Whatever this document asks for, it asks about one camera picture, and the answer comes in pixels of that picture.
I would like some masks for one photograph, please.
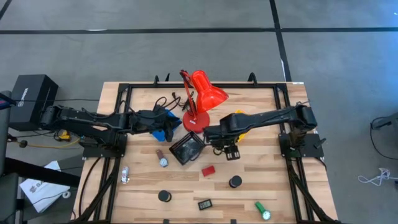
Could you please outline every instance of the green flashlight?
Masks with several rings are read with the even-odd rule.
[[[256,205],[257,209],[260,211],[260,213],[262,215],[262,218],[264,220],[270,220],[271,219],[271,212],[266,210],[264,208],[264,206],[261,205],[260,202],[256,202],[255,205]]]

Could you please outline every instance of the lamp base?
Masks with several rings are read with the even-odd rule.
[[[182,117],[182,123],[187,131],[193,131],[198,134],[203,132],[203,128],[209,126],[210,117],[207,112],[200,113],[197,114],[197,120],[195,121],[193,116],[187,111]]]

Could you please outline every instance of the lamp shade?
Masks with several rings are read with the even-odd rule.
[[[222,89],[213,86],[207,78],[206,73],[202,70],[197,70],[192,74],[191,82],[198,92],[198,113],[204,113],[211,110],[228,99],[228,94],[226,94]]]

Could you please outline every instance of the lamp arm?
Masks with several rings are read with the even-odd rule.
[[[192,97],[191,97],[191,94],[189,92],[189,87],[188,87],[188,84],[190,84],[189,74],[187,73],[187,71],[181,70],[180,71],[180,75],[181,75],[182,79],[184,80],[184,87],[185,87],[185,90],[187,91],[187,96],[188,96],[189,105],[190,105],[190,108],[191,108],[191,111],[192,111],[193,120],[196,121],[198,112],[197,112],[197,109],[195,108],[195,105],[193,104]]]

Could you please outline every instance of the floor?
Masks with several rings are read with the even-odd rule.
[[[282,28],[278,35],[128,34],[130,29],[274,28],[270,2],[275,2]],[[398,111],[398,65],[394,63],[398,1],[0,0],[4,3],[8,8],[1,11],[4,15],[0,12],[0,30],[15,32],[0,31],[1,90],[11,90],[20,74],[44,73],[60,85],[58,99],[95,99],[105,81],[149,81],[155,75],[164,79],[168,73],[170,80],[180,80],[181,68],[205,70],[213,81],[244,81],[254,72],[259,81],[305,82],[318,132],[327,138],[325,160],[339,219],[396,223],[394,182],[376,187],[358,182],[357,176],[374,177],[379,167],[385,167],[398,177],[397,162],[377,154],[369,138],[372,119]],[[119,34],[17,31],[88,29],[117,29]],[[92,111],[97,107],[95,102],[66,101],[63,105]],[[398,157],[391,127],[375,131],[374,140],[384,154]],[[47,137],[29,141],[53,144]],[[79,149],[16,145],[7,149],[7,156],[38,165],[80,154]],[[29,223],[65,222],[69,217],[70,211],[64,210]]]

